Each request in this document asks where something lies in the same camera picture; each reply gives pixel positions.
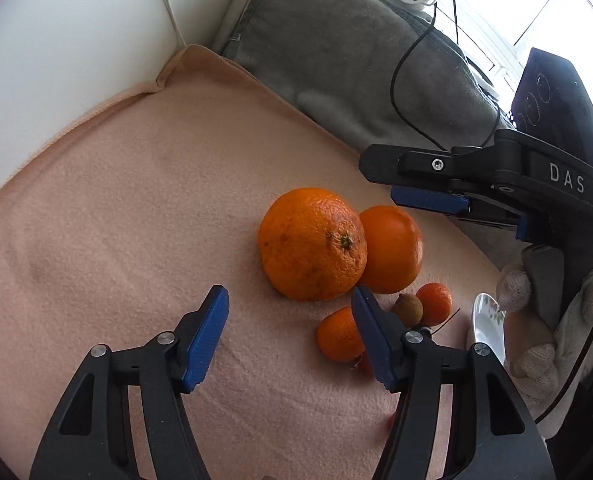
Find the right white gloved hand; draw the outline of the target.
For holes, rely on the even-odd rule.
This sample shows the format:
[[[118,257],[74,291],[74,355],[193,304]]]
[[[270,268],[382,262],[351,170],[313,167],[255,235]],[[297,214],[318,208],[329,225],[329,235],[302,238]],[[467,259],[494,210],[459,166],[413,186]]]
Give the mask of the right white gloved hand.
[[[520,263],[501,271],[497,301],[505,311],[505,362],[533,415],[554,401],[571,377],[593,326],[593,271],[585,278],[557,327],[537,314],[533,288]]]

